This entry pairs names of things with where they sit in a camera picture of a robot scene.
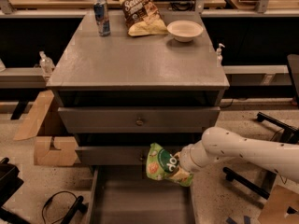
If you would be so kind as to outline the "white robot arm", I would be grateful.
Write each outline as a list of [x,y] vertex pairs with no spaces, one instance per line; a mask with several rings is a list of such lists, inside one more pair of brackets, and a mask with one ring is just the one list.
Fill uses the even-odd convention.
[[299,146],[243,137],[220,127],[206,129],[201,140],[178,154],[180,167],[194,174],[222,158],[241,158],[274,174],[299,182]]

